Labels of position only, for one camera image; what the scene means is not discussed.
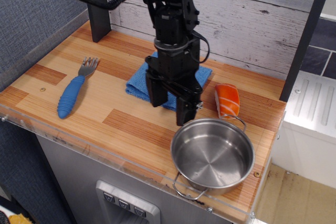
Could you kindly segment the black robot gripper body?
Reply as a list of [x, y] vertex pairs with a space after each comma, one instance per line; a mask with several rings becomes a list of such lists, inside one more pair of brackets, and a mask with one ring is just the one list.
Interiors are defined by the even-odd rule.
[[200, 40], [182, 39], [180, 43], [167, 44], [155, 39], [157, 57], [148, 56], [146, 73], [162, 81], [167, 94], [178, 97], [197, 96], [197, 109], [202, 104], [203, 88], [196, 80], [200, 64]]

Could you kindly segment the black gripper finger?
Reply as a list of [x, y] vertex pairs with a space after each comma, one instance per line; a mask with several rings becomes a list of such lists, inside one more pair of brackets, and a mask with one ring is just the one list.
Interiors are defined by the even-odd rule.
[[153, 107], [166, 103], [168, 101], [168, 94], [167, 90], [162, 86], [162, 81], [150, 73], [146, 73], [145, 78], [149, 99]]
[[197, 111], [197, 96], [178, 97], [176, 99], [176, 124], [182, 126], [195, 118]]

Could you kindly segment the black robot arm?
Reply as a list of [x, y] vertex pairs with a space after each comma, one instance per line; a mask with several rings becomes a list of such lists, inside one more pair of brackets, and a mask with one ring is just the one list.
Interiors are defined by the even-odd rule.
[[194, 28], [199, 12], [193, 0], [143, 0], [155, 29], [157, 57], [148, 56], [146, 86], [154, 107], [176, 97], [176, 123], [182, 126], [193, 120], [202, 104], [203, 89], [196, 80], [201, 64], [200, 41]]

